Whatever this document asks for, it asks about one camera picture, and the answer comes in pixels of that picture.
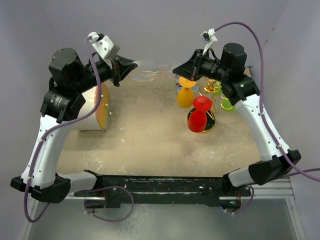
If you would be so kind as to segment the clear wine glass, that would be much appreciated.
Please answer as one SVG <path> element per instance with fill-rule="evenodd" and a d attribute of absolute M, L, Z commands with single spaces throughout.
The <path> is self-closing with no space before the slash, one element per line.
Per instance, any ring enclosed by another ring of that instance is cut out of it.
<path fill-rule="evenodd" d="M 129 77 L 136 82 L 152 82 L 159 77 L 166 77 L 174 80 L 176 75 L 173 73 L 178 65 L 178 61 L 169 63 L 157 64 L 153 60 L 136 60 L 137 68 L 130 72 Z"/>

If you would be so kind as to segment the orange plastic goblet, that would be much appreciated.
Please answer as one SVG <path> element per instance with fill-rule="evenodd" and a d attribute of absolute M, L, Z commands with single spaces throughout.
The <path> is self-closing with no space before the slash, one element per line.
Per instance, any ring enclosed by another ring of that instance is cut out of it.
<path fill-rule="evenodd" d="M 196 85 L 196 82 L 180 76 L 178 83 L 181 85 L 181 89 L 177 93 L 177 105 L 185 109 L 190 108 L 195 98 L 192 88 Z"/>

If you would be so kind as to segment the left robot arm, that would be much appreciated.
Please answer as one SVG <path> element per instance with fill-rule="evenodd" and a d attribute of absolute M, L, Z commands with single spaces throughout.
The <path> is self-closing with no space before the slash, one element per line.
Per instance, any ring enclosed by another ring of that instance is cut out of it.
<path fill-rule="evenodd" d="M 93 115 L 101 105 L 95 96 L 92 109 L 80 116 L 86 103 L 84 93 L 95 89 L 102 92 L 103 82 L 110 80 L 116 87 L 138 67 L 134 60 L 115 55 L 111 64 L 100 55 L 84 65 L 72 48 L 57 50 L 48 66 L 51 73 L 48 92 L 40 108 L 40 128 L 30 160 L 21 174 L 11 180 L 11 187 L 39 202 L 57 204 L 69 193 L 86 190 L 91 196 L 103 191 L 103 184 L 95 174 L 84 171 L 64 176 L 56 172 L 59 157 L 71 127 Z"/>

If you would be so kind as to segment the green goblet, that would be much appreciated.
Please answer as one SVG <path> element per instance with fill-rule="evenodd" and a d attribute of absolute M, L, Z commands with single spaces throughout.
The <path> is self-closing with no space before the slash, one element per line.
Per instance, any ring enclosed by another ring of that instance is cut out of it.
<path fill-rule="evenodd" d="M 214 87 L 214 88 L 213 88 L 213 94 L 214 94 L 214 95 L 218 95 L 218 96 L 222 95 L 223 92 L 222 92 L 221 86 Z"/>
<path fill-rule="evenodd" d="M 235 113 L 237 111 L 236 108 L 231 104 L 229 99 L 222 98 L 220 106 L 227 113 Z"/>

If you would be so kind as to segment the red plastic goblet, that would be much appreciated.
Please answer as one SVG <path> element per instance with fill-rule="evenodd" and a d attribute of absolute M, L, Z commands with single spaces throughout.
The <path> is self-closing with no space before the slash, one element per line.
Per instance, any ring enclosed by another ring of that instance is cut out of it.
<path fill-rule="evenodd" d="M 188 118 L 188 128 L 194 133 L 203 132 L 207 124 L 207 112 L 212 108 L 212 101 L 206 96 L 197 96 L 193 100 L 195 109 Z"/>

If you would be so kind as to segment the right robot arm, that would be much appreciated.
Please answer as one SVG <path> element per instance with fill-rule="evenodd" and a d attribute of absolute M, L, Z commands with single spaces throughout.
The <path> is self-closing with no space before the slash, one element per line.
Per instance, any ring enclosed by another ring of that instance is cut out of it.
<path fill-rule="evenodd" d="M 222 190 L 235 195 L 240 186 L 264 185 L 282 178 L 296 165 L 301 154 L 291 150 L 280 137 L 267 111 L 260 106 L 261 93 L 255 81 L 245 74 L 247 54 L 238 43 L 224 45 L 220 59 L 211 59 L 196 49 L 192 57 L 173 69 L 173 73 L 191 81 L 202 77 L 220 82 L 222 93 L 248 125 L 258 148 L 260 161 L 234 170 L 223 177 Z"/>

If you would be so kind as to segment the gold wine glass rack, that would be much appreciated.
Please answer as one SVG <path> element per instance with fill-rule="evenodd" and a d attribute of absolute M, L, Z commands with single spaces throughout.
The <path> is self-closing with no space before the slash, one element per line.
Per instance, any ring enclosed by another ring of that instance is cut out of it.
<path fill-rule="evenodd" d="M 200 90 L 198 91 L 198 96 L 208 97 L 212 101 L 211 109 L 206 112 L 207 123 L 206 123 L 205 129 L 204 131 L 200 132 L 200 133 L 206 133 L 210 131 L 217 122 L 217 118 L 215 116 L 215 114 L 217 113 L 216 107 L 221 107 L 222 98 L 224 99 L 228 99 L 228 98 L 223 93 L 221 95 L 213 94 L 213 89 L 217 88 L 218 86 L 221 86 L 221 83 L 215 79 L 209 79 L 206 77 L 205 82 L 202 84 L 198 84 L 198 86 L 200 87 Z M 188 112 L 188 115 L 187 115 L 187 119 L 186 119 L 187 124 L 188 124 L 189 116 L 194 110 L 195 110 L 194 106 L 192 105 L 192 109 Z"/>

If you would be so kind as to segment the green goblet front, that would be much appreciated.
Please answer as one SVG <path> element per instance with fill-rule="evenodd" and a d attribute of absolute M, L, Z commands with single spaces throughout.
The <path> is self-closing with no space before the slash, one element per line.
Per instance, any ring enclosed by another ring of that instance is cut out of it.
<path fill-rule="evenodd" d="M 222 95 L 223 92 L 222 92 L 221 86 L 214 87 L 214 88 L 213 88 L 213 94 L 214 94 L 214 95 L 218 95 L 218 96 Z"/>

